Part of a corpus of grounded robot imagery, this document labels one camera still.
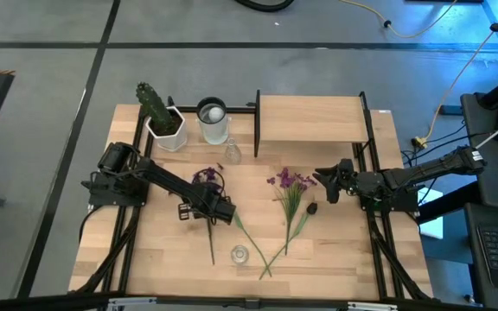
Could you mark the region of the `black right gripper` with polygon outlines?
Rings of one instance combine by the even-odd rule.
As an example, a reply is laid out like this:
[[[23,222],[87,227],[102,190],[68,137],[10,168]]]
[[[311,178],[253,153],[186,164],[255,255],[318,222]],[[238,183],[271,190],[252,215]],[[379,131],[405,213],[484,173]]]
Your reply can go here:
[[[354,164],[350,159],[342,158],[337,166],[330,168],[316,168],[312,175],[321,184],[326,184],[326,198],[330,204],[339,201],[340,191],[345,191],[350,196],[362,195],[358,173],[354,171]]]

